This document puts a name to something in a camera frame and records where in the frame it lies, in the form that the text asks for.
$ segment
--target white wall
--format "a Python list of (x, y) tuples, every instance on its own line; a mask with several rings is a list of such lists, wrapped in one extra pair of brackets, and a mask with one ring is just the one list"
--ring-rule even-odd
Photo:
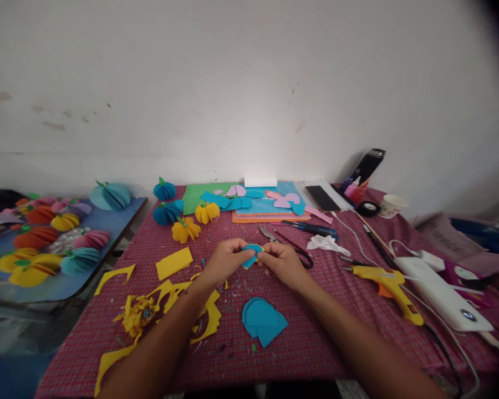
[(408, 216), (481, 212), (499, 200), (499, 41), (474, 4), (0, 0), (0, 186), (335, 181), (381, 147), (372, 185)]

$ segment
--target black cable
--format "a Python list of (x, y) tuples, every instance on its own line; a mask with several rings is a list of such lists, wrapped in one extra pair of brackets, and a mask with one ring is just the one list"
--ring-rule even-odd
[(436, 344), (438, 345), (438, 347), (440, 348), (440, 350), (444, 354), (445, 358), (447, 359), (449, 365), (451, 366), (451, 370), (453, 371), (453, 375), (455, 376), (456, 384), (457, 384), (458, 389), (459, 389), (459, 391), (457, 392), (455, 398), (460, 399), (460, 397), (462, 396), (462, 384), (460, 382), (459, 372), (456, 371), (456, 367), (453, 364), (453, 362), (451, 360), (451, 357), (449, 356), (449, 353), (447, 352), (447, 349), (445, 349), (445, 346), (444, 346), (443, 342), (440, 340), (440, 338), (434, 332), (434, 330), (431, 328), (431, 326), (428, 325), (428, 324), (424, 324), (423, 327), (425, 327), (425, 330), (427, 330), (429, 332), (429, 334), (434, 338), (434, 340), (436, 341)]

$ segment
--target paper cup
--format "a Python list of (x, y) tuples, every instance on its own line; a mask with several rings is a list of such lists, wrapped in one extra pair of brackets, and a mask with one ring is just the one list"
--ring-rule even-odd
[(406, 199), (392, 194), (387, 194), (381, 201), (381, 210), (378, 215), (383, 219), (392, 219), (408, 205), (409, 202)]

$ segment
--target power strip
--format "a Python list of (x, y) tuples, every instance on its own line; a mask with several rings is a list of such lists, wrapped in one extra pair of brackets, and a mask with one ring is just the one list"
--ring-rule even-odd
[(417, 257), (398, 257), (395, 264), (403, 274), (421, 279), (411, 280), (432, 307), (449, 326), (456, 331), (492, 331), (488, 320), (458, 295), (447, 282), (432, 270), (424, 260)]

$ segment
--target green paper sheet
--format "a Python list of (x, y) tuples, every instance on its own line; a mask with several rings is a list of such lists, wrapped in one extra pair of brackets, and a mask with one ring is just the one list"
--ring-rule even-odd
[(233, 185), (240, 184), (238, 182), (231, 183), (211, 183), (205, 185), (189, 185), (185, 190), (185, 194), (183, 195), (183, 215), (193, 214), (196, 210), (196, 207), (200, 204), (204, 204), (205, 202), (200, 199), (200, 196), (205, 192), (209, 191), (210, 193), (214, 193), (216, 190), (222, 190), (224, 193), (229, 190), (229, 188)]

